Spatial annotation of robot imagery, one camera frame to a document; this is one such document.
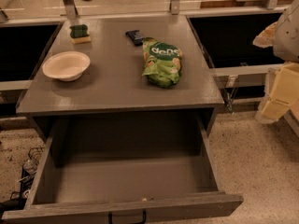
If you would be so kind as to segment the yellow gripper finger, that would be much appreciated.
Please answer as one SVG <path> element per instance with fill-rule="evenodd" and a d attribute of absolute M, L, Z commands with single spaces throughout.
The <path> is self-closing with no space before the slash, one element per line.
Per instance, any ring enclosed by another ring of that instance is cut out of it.
<path fill-rule="evenodd" d="M 274 45 L 274 35 L 276 26 L 276 21 L 268 25 L 253 39 L 252 44 L 262 49 L 272 47 Z"/>
<path fill-rule="evenodd" d="M 270 68 L 265 78 L 264 97 L 255 118 L 271 124 L 283 117 L 299 100 L 299 63 L 284 63 Z"/>

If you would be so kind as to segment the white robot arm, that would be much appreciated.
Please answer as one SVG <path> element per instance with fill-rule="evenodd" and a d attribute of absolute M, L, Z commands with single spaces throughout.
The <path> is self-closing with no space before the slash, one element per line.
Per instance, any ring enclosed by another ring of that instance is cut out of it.
<path fill-rule="evenodd" d="M 253 40 L 260 48 L 272 47 L 284 61 L 268 73 L 265 96 L 255 118 L 262 124 L 278 121 L 299 100 L 299 0 L 293 0 L 278 21 L 267 26 Z"/>

